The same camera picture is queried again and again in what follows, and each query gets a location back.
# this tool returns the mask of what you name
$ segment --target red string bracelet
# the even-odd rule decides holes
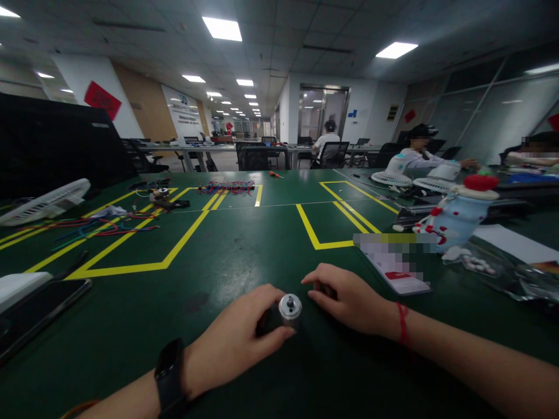
[[[408,326],[406,325],[406,316],[408,315],[409,310],[404,303],[400,304],[396,301],[396,305],[400,311],[400,326],[402,326],[402,335],[400,336],[399,344],[408,347],[410,357],[413,359],[412,342],[409,339]]]

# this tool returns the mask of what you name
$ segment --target hand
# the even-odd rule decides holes
[[[314,290],[309,291],[309,297],[338,321],[368,335],[382,332],[393,304],[353,272],[321,263],[301,281],[302,284],[310,282]],[[326,293],[321,291],[322,286],[327,286]],[[332,298],[332,290],[337,293],[337,299]]]
[[[475,159],[464,159],[460,161],[460,166],[462,169],[468,169],[471,166],[479,166],[479,164]]]
[[[285,293],[270,284],[233,301],[192,345],[185,349],[183,389],[194,399],[232,381],[272,355],[295,331],[281,326],[256,338],[256,324]]]

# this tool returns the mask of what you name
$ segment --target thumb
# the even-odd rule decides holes
[[[295,330],[287,327],[280,326],[275,328],[267,335],[262,336],[256,343],[256,351],[259,359],[264,359],[272,355],[284,344],[286,339],[289,339],[295,334]]]
[[[338,304],[336,300],[331,299],[326,294],[320,291],[309,291],[309,298],[314,300],[320,307],[334,315],[338,311]]]

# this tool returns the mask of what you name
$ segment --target metal cylinder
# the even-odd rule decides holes
[[[286,294],[279,301],[279,314],[281,315],[282,323],[285,326],[289,326],[296,331],[299,330],[301,323],[301,311],[303,305],[298,296],[294,294]]]

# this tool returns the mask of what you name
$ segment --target black phone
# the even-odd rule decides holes
[[[91,279],[47,282],[0,313],[0,367],[91,288]]]

